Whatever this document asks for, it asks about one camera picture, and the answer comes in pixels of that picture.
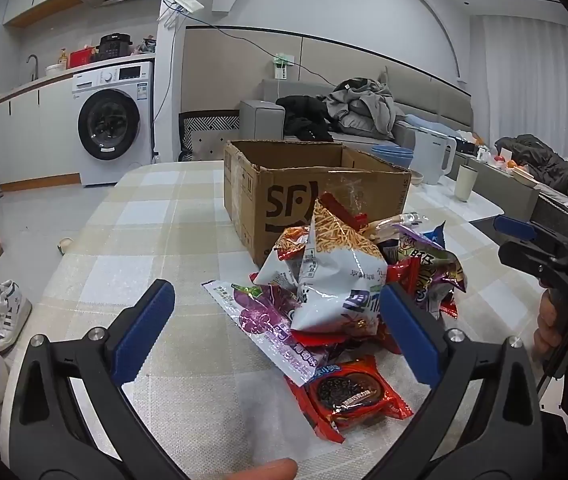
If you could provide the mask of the person's right hand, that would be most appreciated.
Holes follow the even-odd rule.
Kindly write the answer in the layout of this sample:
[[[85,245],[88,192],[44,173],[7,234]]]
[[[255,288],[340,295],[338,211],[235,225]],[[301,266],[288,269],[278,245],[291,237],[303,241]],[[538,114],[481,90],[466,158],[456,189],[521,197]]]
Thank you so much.
[[[537,328],[534,331],[534,354],[546,356],[557,348],[562,341],[557,307],[553,303],[549,289],[540,299]]]

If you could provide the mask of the person's left hand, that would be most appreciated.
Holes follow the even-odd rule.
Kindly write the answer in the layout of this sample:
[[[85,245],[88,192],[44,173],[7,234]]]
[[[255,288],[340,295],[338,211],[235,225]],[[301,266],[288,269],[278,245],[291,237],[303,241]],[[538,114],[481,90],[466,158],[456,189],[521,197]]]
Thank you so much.
[[[235,472],[227,480],[293,480],[298,472],[298,464],[291,458],[273,460],[273,462]]]

